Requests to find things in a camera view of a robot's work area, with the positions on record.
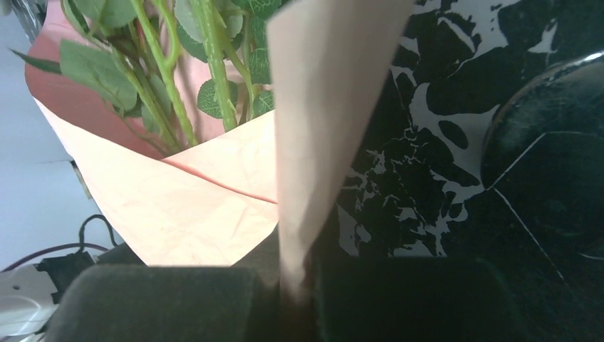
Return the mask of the pink wrapping paper sheet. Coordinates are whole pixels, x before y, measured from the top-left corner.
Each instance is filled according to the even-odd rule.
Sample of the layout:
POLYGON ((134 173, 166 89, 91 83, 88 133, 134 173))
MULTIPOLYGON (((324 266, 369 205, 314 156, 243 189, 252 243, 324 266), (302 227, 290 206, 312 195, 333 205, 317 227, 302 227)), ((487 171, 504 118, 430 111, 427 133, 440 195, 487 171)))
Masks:
MULTIPOLYGON (((84 41, 61 2, 48 3, 29 56, 58 61, 62 39, 84 41)), ((93 90, 28 65, 25 76, 100 211, 147 264, 231 266, 274 230, 273 110, 226 131, 197 108, 209 68, 183 47, 174 80, 198 143, 169 156, 137 137, 141 119, 124 123, 93 90)))

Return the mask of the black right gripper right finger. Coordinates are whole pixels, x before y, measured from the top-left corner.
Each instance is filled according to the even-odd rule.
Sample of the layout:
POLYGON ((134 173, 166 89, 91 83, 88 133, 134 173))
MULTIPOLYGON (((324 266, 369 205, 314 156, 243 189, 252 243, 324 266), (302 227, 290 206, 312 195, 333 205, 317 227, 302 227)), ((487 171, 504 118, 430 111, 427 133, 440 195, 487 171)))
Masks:
POLYGON ((320 341, 527 341, 504 277, 471 257, 349 256, 312 248, 320 341))

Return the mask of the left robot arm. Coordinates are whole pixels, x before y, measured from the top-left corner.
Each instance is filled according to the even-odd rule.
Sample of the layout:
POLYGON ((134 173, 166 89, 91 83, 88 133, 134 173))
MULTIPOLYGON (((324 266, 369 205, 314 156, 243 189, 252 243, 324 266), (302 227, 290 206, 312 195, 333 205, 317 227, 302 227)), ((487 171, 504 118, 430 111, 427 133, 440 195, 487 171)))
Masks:
POLYGON ((57 292, 45 271, 29 264, 1 273, 1 340, 39 332, 58 307, 57 292))

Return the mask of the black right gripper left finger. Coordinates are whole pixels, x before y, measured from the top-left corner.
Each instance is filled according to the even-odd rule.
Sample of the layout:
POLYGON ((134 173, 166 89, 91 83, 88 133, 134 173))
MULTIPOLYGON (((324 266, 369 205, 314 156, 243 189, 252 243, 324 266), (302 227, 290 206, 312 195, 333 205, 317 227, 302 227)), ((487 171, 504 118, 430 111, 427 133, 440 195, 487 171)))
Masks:
POLYGON ((47 341, 275 341, 278 235, 231 267, 101 264, 68 287, 47 341))

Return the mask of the fake cream rose stem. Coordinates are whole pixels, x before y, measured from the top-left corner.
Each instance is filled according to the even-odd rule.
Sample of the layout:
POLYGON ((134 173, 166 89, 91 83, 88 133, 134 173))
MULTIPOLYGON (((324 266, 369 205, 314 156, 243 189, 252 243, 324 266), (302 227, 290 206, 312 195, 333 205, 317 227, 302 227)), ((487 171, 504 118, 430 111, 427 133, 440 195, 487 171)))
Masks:
POLYGON ((274 109, 266 22, 284 1, 176 1, 182 47, 209 68, 197 108, 230 131, 274 109))

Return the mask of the fake white rose stem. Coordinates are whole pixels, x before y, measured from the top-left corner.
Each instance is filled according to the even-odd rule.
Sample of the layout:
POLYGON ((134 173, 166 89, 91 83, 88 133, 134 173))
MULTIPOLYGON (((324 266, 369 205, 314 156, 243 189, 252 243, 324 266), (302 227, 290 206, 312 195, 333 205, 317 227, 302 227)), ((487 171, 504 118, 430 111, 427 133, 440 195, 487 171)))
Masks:
POLYGON ((26 65, 64 76, 97 93, 127 123, 139 118, 137 137, 164 156, 197 145, 174 71, 182 46, 168 1, 62 1, 68 23, 82 43, 62 39, 52 61, 14 52, 26 65))

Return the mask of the beige printed ribbon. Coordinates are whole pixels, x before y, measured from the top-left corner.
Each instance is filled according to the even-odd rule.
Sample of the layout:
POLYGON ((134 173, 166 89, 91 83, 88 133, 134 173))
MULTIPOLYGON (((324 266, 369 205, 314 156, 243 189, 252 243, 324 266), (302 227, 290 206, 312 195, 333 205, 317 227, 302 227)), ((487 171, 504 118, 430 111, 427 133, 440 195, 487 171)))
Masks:
POLYGON ((281 290, 311 296, 308 255, 363 139, 411 1, 292 1, 267 24, 281 290))

